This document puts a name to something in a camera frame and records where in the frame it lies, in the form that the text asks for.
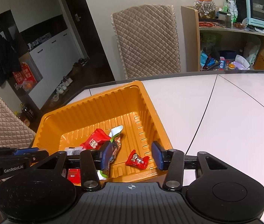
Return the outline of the large red gold snack pack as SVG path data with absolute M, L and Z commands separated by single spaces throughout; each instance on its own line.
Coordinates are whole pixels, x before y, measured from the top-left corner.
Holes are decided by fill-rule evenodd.
M 67 179 L 74 185 L 81 185 L 80 169 L 69 169 Z

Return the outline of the grey-blue foil snack pouch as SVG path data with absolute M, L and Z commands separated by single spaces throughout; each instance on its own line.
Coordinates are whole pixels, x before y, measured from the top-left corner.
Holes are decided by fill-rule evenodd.
M 112 144 L 112 154 L 109 158 L 108 165 L 104 167 L 104 169 L 98 170 L 97 174 L 99 177 L 99 180 L 107 180 L 109 178 L 110 173 L 110 165 L 115 161 L 117 154 L 121 148 L 121 133 L 123 130 L 123 125 L 114 127 L 111 129 L 109 133 L 110 142 Z

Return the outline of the small red candy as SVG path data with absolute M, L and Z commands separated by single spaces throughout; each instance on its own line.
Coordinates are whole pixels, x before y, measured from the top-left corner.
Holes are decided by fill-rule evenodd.
M 125 162 L 125 165 L 127 166 L 133 166 L 140 170 L 144 170 L 147 168 L 149 163 L 150 157 L 140 157 L 136 150 L 132 150 L 132 152 L 129 154 L 127 161 Z

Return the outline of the wooden shelf unit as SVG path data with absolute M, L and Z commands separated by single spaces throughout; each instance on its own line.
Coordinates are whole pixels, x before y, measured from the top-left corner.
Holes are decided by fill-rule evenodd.
M 264 70 L 264 34 L 253 29 L 240 29 L 236 27 L 226 28 L 221 26 L 199 26 L 198 11 L 189 6 L 181 6 L 182 25 L 185 41 L 185 64 L 187 72 L 199 72 L 201 39 L 205 34 L 219 36 L 217 40 L 218 50 L 240 51 L 244 49 L 248 38 L 253 35 L 260 39 L 261 45 L 253 68 Z

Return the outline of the black-white snack packet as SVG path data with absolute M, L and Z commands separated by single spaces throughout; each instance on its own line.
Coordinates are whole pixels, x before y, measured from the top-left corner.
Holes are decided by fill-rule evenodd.
M 82 151 L 84 151 L 84 148 L 79 146 L 79 147 L 66 147 L 64 151 L 67 153 L 68 156 L 75 156 L 75 155 L 80 155 Z

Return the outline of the red candy pack white label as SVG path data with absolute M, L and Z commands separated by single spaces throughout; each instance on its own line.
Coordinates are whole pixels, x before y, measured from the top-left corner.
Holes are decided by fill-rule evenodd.
M 102 129 L 97 128 L 88 139 L 80 144 L 86 150 L 98 150 L 105 142 L 111 139 Z

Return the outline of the red gift box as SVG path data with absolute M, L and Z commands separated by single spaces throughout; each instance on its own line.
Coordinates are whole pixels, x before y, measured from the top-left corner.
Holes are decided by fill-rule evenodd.
M 37 84 L 37 80 L 26 62 L 21 62 L 21 71 L 13 72 L 13 77 L 16 81 L 16 90 L 22 88 L 24 91 L 31 91 Z

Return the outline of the white cabinet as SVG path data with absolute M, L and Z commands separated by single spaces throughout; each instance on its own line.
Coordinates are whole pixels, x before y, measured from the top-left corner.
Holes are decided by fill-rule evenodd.
M 71 84 L 74 64 L 83 58 L 62 0 L 0 0 L 0 86 L 40 110 Z M 13 72 L 26 62 L 37 84 L 15 89 Z

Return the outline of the quilted beige chair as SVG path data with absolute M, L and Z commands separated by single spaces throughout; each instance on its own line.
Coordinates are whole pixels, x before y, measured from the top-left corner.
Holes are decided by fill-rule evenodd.
M 0 147 L 27 148 L 36 133 L 10 110 L 0 97 Z
M 134 6 L 111 15 L 127 79 L 181 72 L 172 5 Z

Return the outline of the clear jar orange lid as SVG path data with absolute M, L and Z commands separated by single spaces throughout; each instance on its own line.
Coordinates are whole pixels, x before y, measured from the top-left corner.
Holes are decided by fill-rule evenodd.
M 199 19 L 215 19 L 215 3 L 213 0 L 195 0 L 194 8 L 198 11 Z

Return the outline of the quilted beige chair back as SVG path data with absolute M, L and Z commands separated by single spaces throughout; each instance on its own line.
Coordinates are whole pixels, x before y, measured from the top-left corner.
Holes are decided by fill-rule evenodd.
M 111 15 L 127 79 L 181 72 L 172 5 L 134 6 Z

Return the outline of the quilted beige chair left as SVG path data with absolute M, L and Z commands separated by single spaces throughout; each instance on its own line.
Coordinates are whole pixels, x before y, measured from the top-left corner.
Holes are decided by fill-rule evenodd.
M 0 97 L 0 147 L 27 148 L 36 133 L 10 110 Z

